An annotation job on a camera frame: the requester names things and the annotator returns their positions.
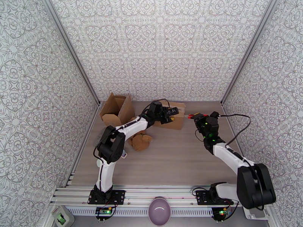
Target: black mounting plate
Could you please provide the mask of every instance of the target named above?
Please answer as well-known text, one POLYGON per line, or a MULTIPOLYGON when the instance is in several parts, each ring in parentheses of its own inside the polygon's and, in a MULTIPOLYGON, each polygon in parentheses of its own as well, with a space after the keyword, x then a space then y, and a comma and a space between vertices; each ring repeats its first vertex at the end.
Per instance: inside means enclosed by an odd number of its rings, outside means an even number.
POLYGON ((211 200, 211 196, 208 190, 196 190, 196 197, 198 205, 233 205, 234 202, 230 199, 217 198, 214 201, 211 200))
POLYGON ((95 191, 92 190, 89 194, 88 204, 90 205, 123 205, 125 198, 125 190, 112 190, 110 201, 106 202, 105 198, 97 196, 95 191))

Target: open cardboard box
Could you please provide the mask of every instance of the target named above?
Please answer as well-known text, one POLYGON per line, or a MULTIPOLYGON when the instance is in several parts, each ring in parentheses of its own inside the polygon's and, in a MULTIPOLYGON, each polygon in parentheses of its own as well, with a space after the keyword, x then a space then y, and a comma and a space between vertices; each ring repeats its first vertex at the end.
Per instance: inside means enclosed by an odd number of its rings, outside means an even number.
POLYGON ((111 93, 104 103, 99 116, 106 126, 121 126, 131 120, 135 110, 130 95, 114 95, 111 93))
MULTIPOLYGON (((163 100, 160 101, 163 106, 168 106, 167 101, 163 100)), ((169 106, 171 108, 177 107, 179 110, 179 114, 176 114, 172 116, 174 118, 173 122, 166 123, 166 124, 161 124, 159 121, 156 121, 154 126, 162 127, 162 128, 167 128, 167 129, 177 129, 181 130, 183 126, 183 120, 184 120, 184 114, 185 114, 185 104, 184 103, 175 103, 175 102, 169 102, 169 106)))

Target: wall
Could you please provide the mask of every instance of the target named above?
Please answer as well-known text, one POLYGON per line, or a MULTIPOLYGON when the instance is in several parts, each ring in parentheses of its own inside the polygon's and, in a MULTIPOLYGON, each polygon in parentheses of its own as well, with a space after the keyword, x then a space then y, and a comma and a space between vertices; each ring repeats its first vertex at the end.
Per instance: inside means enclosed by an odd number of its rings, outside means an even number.
POLYGON ((100 100, 220 100, 269 0, 52 0, 100 100))
POLYGON ((0 12, 0 226, 41 226, 96 103, 41 0, 0 12))
MULTIPOLYGON (((283 226, 303 226, 303 0, 280 0, 224 108, 250 115, 239 137, 245 156, 265 163, 283 226)), ((245 119, 231 118, 236 132, 245 119)))

